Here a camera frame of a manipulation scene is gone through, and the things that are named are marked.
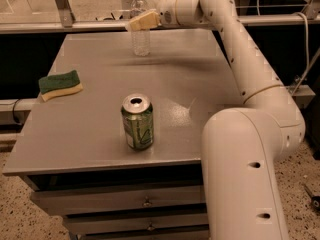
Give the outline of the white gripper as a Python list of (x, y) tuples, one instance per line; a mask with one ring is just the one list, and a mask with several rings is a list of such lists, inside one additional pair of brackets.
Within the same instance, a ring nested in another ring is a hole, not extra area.
[(149, 30), (156, 28), (160, 22), (164, 27), (177, 27), (179, 25), (176, 15), (177, 0), (156, 0), (156, 11), (148, 10), (133, 17), (125, 25), (129, 32)]

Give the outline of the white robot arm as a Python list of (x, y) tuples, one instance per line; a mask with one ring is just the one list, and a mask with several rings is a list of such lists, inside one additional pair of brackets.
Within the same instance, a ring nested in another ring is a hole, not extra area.
[(214, 114), (202, 133), (201, 165), (211, 240), (290, 240), (274, 170), (305, 134), (287, 88), (240, 22), (234, 0), (159, 0), (130, 31), (198, 27), (218, 31), (243, 99)]

